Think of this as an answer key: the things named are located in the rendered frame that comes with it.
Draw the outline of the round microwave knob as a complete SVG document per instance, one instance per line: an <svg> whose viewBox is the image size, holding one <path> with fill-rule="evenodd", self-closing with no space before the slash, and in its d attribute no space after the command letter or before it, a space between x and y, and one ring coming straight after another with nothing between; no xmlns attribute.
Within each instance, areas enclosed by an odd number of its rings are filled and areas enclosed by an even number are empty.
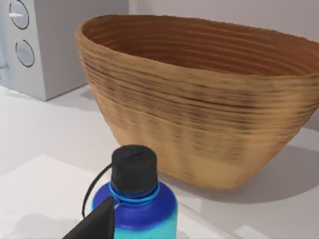
<svg viewBox="0 0 319 239"><path fill-rule="evenodd" d="M24 67L31 67L34 64L35 56L31 45L26 40L21 40L15 44L15 52L19 62Z"/></svg>
<svg viewBox="0 0 319 239"><path fill-rule="evenodd" d="M9 4L9 17L14 25L24 30L29 25L29 13L25 4L21 0L12 0Z"/></svg>

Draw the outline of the brown woven basket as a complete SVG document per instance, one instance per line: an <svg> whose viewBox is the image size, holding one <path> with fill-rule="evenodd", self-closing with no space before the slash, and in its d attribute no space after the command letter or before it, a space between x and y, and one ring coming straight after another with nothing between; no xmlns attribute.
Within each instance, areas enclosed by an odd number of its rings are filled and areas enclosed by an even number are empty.
<svg viewBox="0 0 319 239"><path fill-rule="evenodd" d="M103 15L75 31L98 107L121 145L161 172L217 190L242 186L319 108L319 42L168 15Z"/></svg>

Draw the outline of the blue bottle with black cap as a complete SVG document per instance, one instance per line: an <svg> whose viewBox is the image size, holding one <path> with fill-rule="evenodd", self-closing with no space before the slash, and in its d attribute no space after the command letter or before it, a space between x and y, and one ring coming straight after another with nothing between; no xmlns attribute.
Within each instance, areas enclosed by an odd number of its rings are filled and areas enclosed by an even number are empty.
<svg viewBox="0 0 319 239"><path fill-rule="evenodd" d="M115 205L114 239L176 239L178 205L175 194L158 180L157 156L143 145L123 145L91 182L81 214L99 179L111 169L111 179L95 193L94 210L108 197Z"/></svg>

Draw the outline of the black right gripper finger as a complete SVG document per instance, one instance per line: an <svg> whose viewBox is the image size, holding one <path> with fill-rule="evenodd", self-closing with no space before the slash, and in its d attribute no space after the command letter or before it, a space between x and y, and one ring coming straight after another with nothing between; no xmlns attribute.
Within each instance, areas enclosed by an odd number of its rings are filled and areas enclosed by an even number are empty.
<svg viewBox="0 0 319 239"><path fill-rule="evenodd" d="M107 197L62 239L114 239L114 198Z"/></svg>

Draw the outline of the pale microwave oven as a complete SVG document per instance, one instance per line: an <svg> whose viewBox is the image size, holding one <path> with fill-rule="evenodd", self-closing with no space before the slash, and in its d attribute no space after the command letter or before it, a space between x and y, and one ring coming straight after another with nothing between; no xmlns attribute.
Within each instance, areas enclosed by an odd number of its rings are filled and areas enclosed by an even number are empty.
<svg viewBox="0 0 319 239"><path fill-rule="evenodd" d="M75 30L106 14L127 14L129 0L21 0L29 25L18 29L9 17L12 0L0 0L0 86L46 101L87 83L78 57ZM35 61L24 67L15 44L26 40Z"/></svg>

